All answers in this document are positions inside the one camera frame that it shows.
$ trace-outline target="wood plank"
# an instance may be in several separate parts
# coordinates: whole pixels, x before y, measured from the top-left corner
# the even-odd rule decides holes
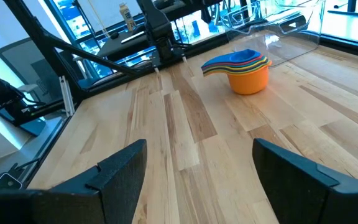
[[[166,68],[160,71],[160,79],[162,85],[162,95],[166,95],[175,91],[171,77],[172,68]]]
[[[291,62],[318,78],[338,85],[339,88],[358,93],[358,68],[349,66],[346,60],[312,52]]]
[[[75,157],[75,162],[70,167],[70,171],[68,173],[70,177],[74,177],[78,175],[78,173],[84,172],[88,169],[91,153],[92,153],[91,151],[86,151],[86,152],[79,153]]]
[[[175,182],[180,223],[226,223],[205,162],[176,172]]]
[[[286,148],[287,146],[284,142],[277,136],[275,131],[269,126],[264,125],[259,128],[255,128],[248,132],[252,139],[254,138],[262,138],[266,141],[270,141],[278,146]]]
[[[288,84],[287,80],[282,80],[280,76],[273,74],[270,76],[269,87],[315,125],[322,126],[344,117],[340,112],[299,88],[298,85]]]
[[[201,66],[207,62],[205,59],[206,54],[201,54],[199,57],[192,57],[187,59],[187,65],[190,71],[191,77],[202,77],[203,71],[201,70]]]
[[[226,223],[254,223],[246,197],[249,189],[243,187],[244,178],[240,173],[234,172],[234,159],[227,144],[219,136],[214,136],[199,145],[201,158],[206,158],[208,163]]]
[[[164,96],[168,133],[172,154],[176,154],[178,170],[200,163],[179,91]]]
[[[135,108],[135,102],[136,102],[136,94],[137,91],[134,88],[132,90],[132,96],[131,96],[131,103],[129,105],[129,109],[128,112],[124,112],[124,114],[122,116],[125,116],[125,113],[127,114],[126,116],[126,131],[125,131],[125,141],[124,141],[124,145],[128,146],[130,144],[130,138],[131,138],[131,127],[132,127],[132,122],[134,120],[134,108]]]
[[[227,97],[225,102],[245,131],[261,127],[269,122],[269,119],[247,97],[232,95]]]
[[[303,156],[358,179],[358,160],[308,121],[282,129]]]
[[[149,112],[147,107],[149,105],[149,90],[142,89],[136,93],[136,101],[134,105],[133,122],[131,129],[142,128],[146,126],[147,113]]]
[[[238,119],[224,102],[224,98],[233,97],[235,93],[218,76],[194,77],[192,80],[216,132],[221,136],[245,133]]]
[[[180,92],[195,142],[216,135],[215,127],[183,64],[171,69],[173,87]]]
[[[151,73],[150,75],[146,75],[142,79],[140,79],[140,84],[138,87],[138,91],[142,91],[143,89],[147,89],[149,94],[155,93],[156,91],[162,90],[162,82],[160,75],[156,73]]]
[[[179,223],[172,154],[161,92],[151,94],[149,102],[143,132],[143,138],[147,140],[148,161],[133,223]]]
[[[269,87],[246,97],[266,116],[277,128],[303,121],[305,118],[292,106],[284,102]]]
[[[346,118],[324,125],[321,130],[358,159],[357,123]]]
[[[267,198],[252,159],[252,140],[248,133],[225,138],[229,153],[233,158],[232,166],[235,172],[239,173],[239,177],[244,180],[241,187],[247,189],[244,197],[249,205]]]
[[[313,82],[300,88],[358,124],[358,97],[323,83]]]
[[[311,82],[317,77],[290,62],[284,62],[280,66],[269,68],[269,79],[280,80],[287,85],[298,86]]]
[[[260,224],[278,224],[278,220],[274,214],[272,206],[268,200],[261,200],[260,202],[252,204],[252,208]]]
[[[129,142],[127,135],[129,135],[128,129],[132,122],[129,116],[133,110],[131,107],[134,104],[132,100],[134,100],[135,94],[135,89],[122,91],[115,98],[110,98],[111,101],[120,104],[120,108],[117,108],[115,104],[105,103],[101,106],[107,108],[108,114],[92,114],[98,121],[98,128],[90,150],[89,167],[124,148],[126,142],[133,142]]]

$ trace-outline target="wooden tabletop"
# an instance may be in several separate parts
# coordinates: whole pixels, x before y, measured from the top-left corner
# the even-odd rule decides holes
[[[49,189],[137,139],[149,150],[134,223],[278,223],[252,161],[264,138],[358,178],[358,57],[319,47],[241,96],[200,66],[216,48],[82,102],[30,188]]]

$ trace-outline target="window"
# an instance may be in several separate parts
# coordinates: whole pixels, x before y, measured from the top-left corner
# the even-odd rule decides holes
[[[348,14],[336,14],[331,11],[347,11],[348,0],[326,0],[326,12],[324,14],[324,34],[358,41],[358,16]],[[358,12],[358,0],[356,1],[356,12]]]
[[[59,8],[64,20],[74,33],[75,38],[84,37],[91,33],[89,30],[90,24],[86,24],[84,18],[81,16],[79,10],[73,6],[73,0],[53,0]]]
[[[104,37],[103,34],[97,36],[97,40],[95,40],[94,36],[91,35],[91,26],[87,24],[84,20],[84,17],[80,14],[78,8],[73,6],[73,0],[45,0],[48,1],[53,6],[51,10],[57,11],[58,17],[60,19],[60,23],[64,23],[66,29],[65,32],[71,36],[72,44],[76,44],[81,46],[81,48],[87,52],[92,54],[97,54],[101,47],[108,41],[107,38]],[[240,0],[231,0],[231,3],[223,6],[221,4],[220,8],[223,11],[227,11],[227,9],[233,10],[234,8],[240,7]],[[142,22],[142,16],[137,16],[139,22]],[[221,26],[214,25],[214,21],[209,24],[205,23],[201,19],[201,11],[194,12],[190,15],[182,17],[181,19],[177,19],[176,21],[171,22],[172,30],[175,35],[175,38],[179,42],[192,44],[199,40],[206,39],[215,34],[219,34],[224,32],[224,28]],[[125,32],[124,24],[116,24],[112,27],[107,28],[108,31],[118,30],[119,32]],[[154,47],[150,47],[145,50],[141,50],[134,55],[129,55],[125,58],[122,58],[117,63],[124,63],[127,66],[134,66],[135,64],[143,61],[150,60],[152,52],[154,51]],[[89,67],[94,69],[94,73],[96,76],[105,77],[107,75],[112,74],[113,70],[102,66],[100,64],[94,62],[88,62]]]

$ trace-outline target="black metal frame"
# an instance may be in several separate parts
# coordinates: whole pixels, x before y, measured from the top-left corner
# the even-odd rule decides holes
[[[349,40],[335,37],[333,35],[322,34],[320,37],[320,45],[353,55],[358,55],[358,41],[356,40]]]
[[[58,130],[51,133],[51,135],[54,134],[55,136],[52,137],[50,142],[49,142],[49,140],[46,140],[44,145],[41,146],[41,149],[38,151],[38,153],[33,158],[33,159],[38,159],[38,161],[35,162],[34,164],[27,166],[25,171],[23,171],[23,174],[19,178],[19,181],[22,182],[23,189],[26,189],[29,186],[29,184],[31,183],[31,180],[35,177],[36,173],[41,168],[42,163],[49,155],[50,151],[52,150],[53,146],[59,139],[60,135],[62,134],[62,132],[64,131],[64,129],[66,128],[66,126],[70,120],[71,120],[71,117],[66,118],[66,119],[64,119],[64,121],[62,121],[63,122],[62,126]]]

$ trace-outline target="white wall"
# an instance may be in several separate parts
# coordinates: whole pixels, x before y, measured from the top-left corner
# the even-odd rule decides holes
[[[51,22],[47,13],[37,0],[24,0],[32,14],[38,18],[40,23],[53,35],[60,37],[59,32]],[[13,13],[9,10],[3,0],[0,0],[0,48],[8,44],[27,38],[27,32],[23,29]],[[14,87],[23,85],[14,72],[0,59],[0,78],[9,82]],[[17,149],[20,149],[30,136],[22,130],[14,127],[7,121],[0,118],[0,133],[11,142]]]

